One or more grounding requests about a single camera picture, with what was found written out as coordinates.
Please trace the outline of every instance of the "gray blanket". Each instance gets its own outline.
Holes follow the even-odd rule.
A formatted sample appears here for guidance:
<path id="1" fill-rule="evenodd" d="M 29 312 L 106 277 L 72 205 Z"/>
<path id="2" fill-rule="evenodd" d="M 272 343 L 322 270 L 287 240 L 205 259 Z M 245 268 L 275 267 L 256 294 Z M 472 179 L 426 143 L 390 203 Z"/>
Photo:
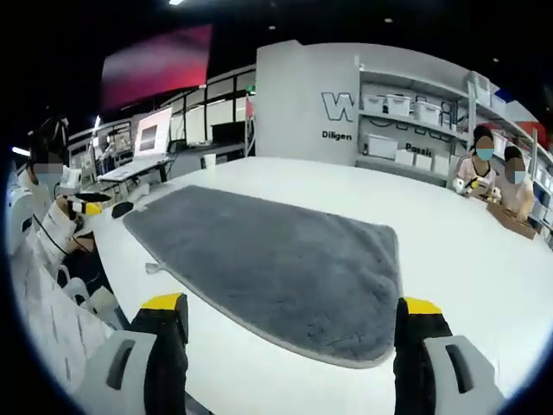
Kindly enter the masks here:
<path id="1" fill-rule="evenodd" d="M 393 346 L 399 267 L 389 227 L 195 186 L 124 224 L 192 292 L 283 348 L 370 367 Z"/>

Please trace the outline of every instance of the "laptop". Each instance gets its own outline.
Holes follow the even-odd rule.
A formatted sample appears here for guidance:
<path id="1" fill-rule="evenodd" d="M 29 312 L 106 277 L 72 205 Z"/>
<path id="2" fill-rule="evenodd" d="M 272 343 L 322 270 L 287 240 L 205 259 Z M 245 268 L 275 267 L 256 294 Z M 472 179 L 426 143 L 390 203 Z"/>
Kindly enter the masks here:
<path id="1" fill-rule="evenodd" d="M 142 118 L 138 122 L 132 161 L 105 175 L 98 176 L 98 179 L 107 182 L 122 182 L 133 175 L 168 161 L 167 146 L 172 114 L 173 108 L 169 107 Z"/>

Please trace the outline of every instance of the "black ceiling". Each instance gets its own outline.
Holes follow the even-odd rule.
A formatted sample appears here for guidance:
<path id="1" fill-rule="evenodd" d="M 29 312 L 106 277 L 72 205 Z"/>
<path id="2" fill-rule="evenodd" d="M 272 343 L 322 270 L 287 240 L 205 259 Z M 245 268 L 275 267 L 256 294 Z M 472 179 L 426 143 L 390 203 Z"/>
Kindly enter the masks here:
<path id="1" fill-rule="evenodd" d="M 553 128 L 550 22 L 532 1 L 512 6 L 461 0 L 185 0 L 177 7 L 168 0 L 18 3 L 25 10 L 13 14 L 4 60 L 14 71 L 4 95 L 13 112 L 7 117 L 10 141 L 24 140 L 47 105 L 67 113 L 72 130 L 90 127 L 108 54 L 168 29 L 204 23 L 214 24 L 208 77 L 255 63 L 258 47 L 288 39 L 379 43 L 481 72 Z M 385 23 L 386 17 L 393 23 Z M 276 29 L 269 30 L 271 25 Z"/>

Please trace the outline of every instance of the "white cup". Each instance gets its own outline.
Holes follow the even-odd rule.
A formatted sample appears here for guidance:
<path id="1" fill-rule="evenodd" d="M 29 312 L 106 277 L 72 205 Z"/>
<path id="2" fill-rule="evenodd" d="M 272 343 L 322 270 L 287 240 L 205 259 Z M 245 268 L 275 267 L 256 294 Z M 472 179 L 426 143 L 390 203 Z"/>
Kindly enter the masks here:
<path id="1" fill-rule="evenodd" d="M 217 155 L 216 154 L 204 155 L 204 163 L 206 164 L 206 169 L 213 169 L 215 167 L 215 164 L 217 164 Z"/>

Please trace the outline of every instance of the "red display screen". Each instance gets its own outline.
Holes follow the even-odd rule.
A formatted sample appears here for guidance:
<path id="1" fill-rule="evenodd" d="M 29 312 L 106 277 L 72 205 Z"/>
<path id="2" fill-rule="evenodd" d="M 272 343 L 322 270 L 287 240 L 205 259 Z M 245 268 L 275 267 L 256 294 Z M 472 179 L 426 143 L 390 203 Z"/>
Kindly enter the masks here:
<path id="1" fill-rule="evenodd" d="M 212 27 L 179 29 L 106 58 L 102 110 L 122 108 L 158 93 L 206 83 Z"/>

